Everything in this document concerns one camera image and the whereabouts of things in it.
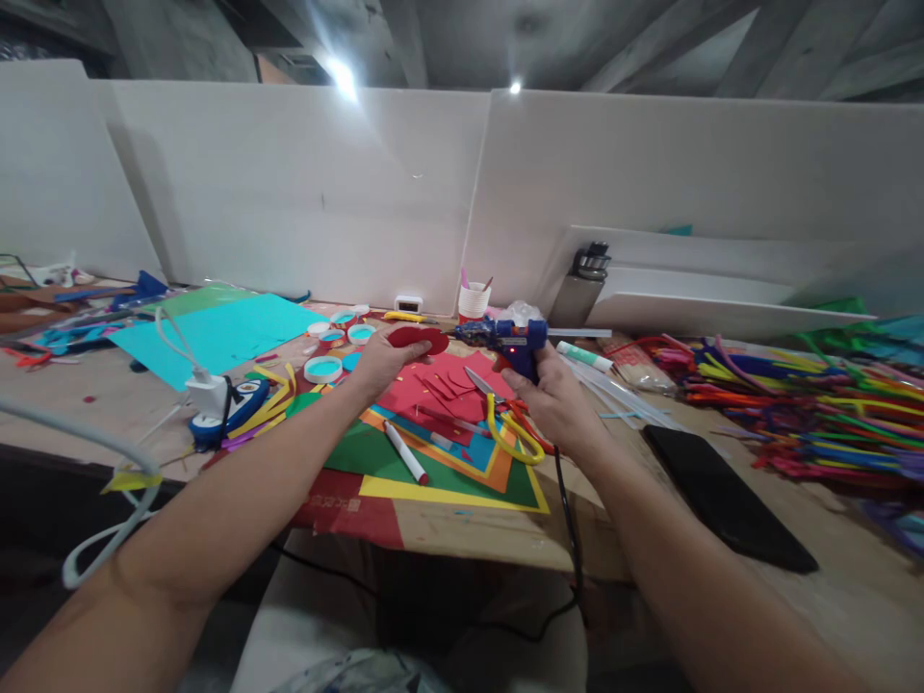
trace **black cable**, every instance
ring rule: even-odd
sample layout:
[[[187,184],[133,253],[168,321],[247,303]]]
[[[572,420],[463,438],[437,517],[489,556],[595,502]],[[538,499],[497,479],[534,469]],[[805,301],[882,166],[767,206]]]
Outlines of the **black cable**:
[[[447,612],[440,611],[439,609],[434,609],[430,605],[427,606],[427,609],[422,609],[423,613],[429,613],[431,616],[436,616],[443,620],[455,621],[456,623],[459,623],[468,628],[501,630],[511,635],[516,635],[517,637],[524,639],[526,642],[539,643],[542,642],[542,639],[546,636],[546,631],[549,630],[549,626],[552,624],[552,621],[580,604],[580,598],[584,590],[584,572],[581,561],[580,543],[578,542],[578,533],[575,529],[575,521],[571,515],[571,506],[568,503],[568,492],[567,489],[565,489],[565,479],[561,474],[561,455],[558,451],[558,446],[555,446],[555,470],[558,472],[558,492],[561,494],[561,507],[565,513],[565,524],[568,528],[568,539],[571,542],[571,560],[575,566],[575,588],[573,590],[574,594],[572,595],[571,600],[546,616],[545,621],[543,621],[542,626],[539,628],[539,632],[535,634],[527,633],[524,630],[520,630],[514,626],[511,626],[510,624],[502,623],[500,621],[467,621],[465,619],[459,619],[453,614],[448,614]],[[320,573],[325,573],[327,575],[333,576],[334,578],[343,578],[349,581],[354,587],[361,589],[363,592],[370,595],[379,602],[393,603],[403,607],[413,606],[412,603],[405,602],[404,600],[396,600],[390,597],[386,598],[376,590],[373,590],[368,584],[350,575],[349,573],[335,570],[333,568],[327,568],[326,566],[322,566],[319,563],[310,561],[307,558],[302,558],[301,556],[288,551],[276,542],[272,542],[269,545],[276,551],[282,553],[282,555],[295,561],[295,563],[300,563],[307,568],[319,571]]]

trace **white partition board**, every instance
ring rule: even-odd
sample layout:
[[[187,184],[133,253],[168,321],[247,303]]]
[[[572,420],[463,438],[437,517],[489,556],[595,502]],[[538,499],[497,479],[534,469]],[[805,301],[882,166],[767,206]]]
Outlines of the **white partition board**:
[[[170,279],[449,314],[488,94],[100,82]]]
[[[495,91],[463,265],[496,277],[496,305],[538,301],[563,229],[687,223],[706,238],[871,241],[872,264],[924,228],[922,133],[920,106]]]
[[[164,278],[78,61],[0,64],[0,252]]]

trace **hot glue gun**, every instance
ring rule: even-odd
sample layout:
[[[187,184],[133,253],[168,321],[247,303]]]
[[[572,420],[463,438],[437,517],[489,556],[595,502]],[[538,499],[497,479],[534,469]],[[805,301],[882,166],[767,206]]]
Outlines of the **hot glue gun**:
[[[455,338],[469,347],[485,347],[495,351],[510,368],[539,384],[534,351],[546,345],[549,324],[542,320],[531,320],[526,327],[518,327],[513,321],[486,320],[464,322],[455,326]]]

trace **white marker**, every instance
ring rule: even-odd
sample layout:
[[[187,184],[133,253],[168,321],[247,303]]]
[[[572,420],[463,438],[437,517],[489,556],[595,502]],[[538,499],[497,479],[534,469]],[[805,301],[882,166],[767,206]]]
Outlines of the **white marker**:
[[[407,444],[401,440],[401,436],[395,427],[388,422],[385,422],[385,435],[388,436],[392,445],[395,446],[395,449],[398,451],[401,459],[404,460],[404,464],[407,465],[407,469],[413,475],[414,479],[421,486],[426,486],[430,479],[426,475],[424,468],[421,467],[421,463],[417,461],[417,457],[415,457],[411,449],[407,447]]]

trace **white power adapter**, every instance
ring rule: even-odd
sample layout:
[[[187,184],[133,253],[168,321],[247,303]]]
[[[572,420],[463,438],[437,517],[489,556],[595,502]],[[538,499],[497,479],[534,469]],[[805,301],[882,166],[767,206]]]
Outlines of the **white power adapter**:
[[[212,375],[205,369],[192,368],[192,377],[186,381],[192,404],[207,417],[224,418],[224,403],[228,398],[228,383],[223,377]]]

